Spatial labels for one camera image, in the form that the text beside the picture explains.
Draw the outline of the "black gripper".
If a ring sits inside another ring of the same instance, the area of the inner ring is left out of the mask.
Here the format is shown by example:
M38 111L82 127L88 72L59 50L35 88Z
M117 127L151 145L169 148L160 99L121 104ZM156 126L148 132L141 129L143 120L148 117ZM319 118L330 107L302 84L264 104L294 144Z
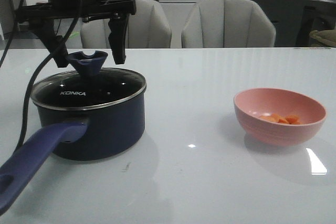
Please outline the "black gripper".
M48 0L48 3L23 6L17 9L16 18L29 23L29 30L38 37L50 53L60 45L63 37L56 35L54 19L83 18L86 22L110 18L108 37L114 63L125 63L125 40L129 15L137 11L135 0ZM68 66L65 45L53 56L58 68Z

